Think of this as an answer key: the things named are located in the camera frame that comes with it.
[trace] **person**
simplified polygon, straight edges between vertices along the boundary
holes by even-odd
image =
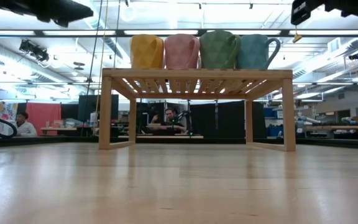
[[[26,112],[18,113],[16,116],[17,135],[22,137],[36,137],[37,131],[32,123],[28,122],[29,115]]]
[[[157,127],[158,129],[168,129],[171,128],[173,125],[173,128],[181,133],[185,133],[186,127],[182,125],[181,123],[175,123],[173,124],[172,121],[176,116],[176,112],[173,108],[167,108],[165,109],[165,117],[167,121],[162,121],[161,126]],[[158,115],[155,115],[151,121],[151,123],[157,123],[159,117]]]

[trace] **red partition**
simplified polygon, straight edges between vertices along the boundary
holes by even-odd
[[[47,121],[52,124],[53,121],[62,119],[62,107],[60,104],[28,103],[26,112],[29,114],[27,121],[34,125],[38,136],[42,135],[41,128],[46,127]]]

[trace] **wooden floor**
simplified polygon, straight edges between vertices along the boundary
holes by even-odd
[[[0,149],[0,223],[358,224],[358,150],[63,143]]]

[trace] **yellow mug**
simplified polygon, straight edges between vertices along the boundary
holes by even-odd
[[[156,35],[141,34],[131,39],[132,68],[163,68],[164,41]]]

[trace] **workbench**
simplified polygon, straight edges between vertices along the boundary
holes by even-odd
[[[252,101],[282,88],[284,145],[254,142]],[[129,141],[110,143],[111,91],[130,101]],[[135,144],[136,99],[245,100],[246,141],[248,145],[282,151],[295,151],[295,123],[291,70],[233,69],[130,69],[104,68],[102,74],[99,149]]]

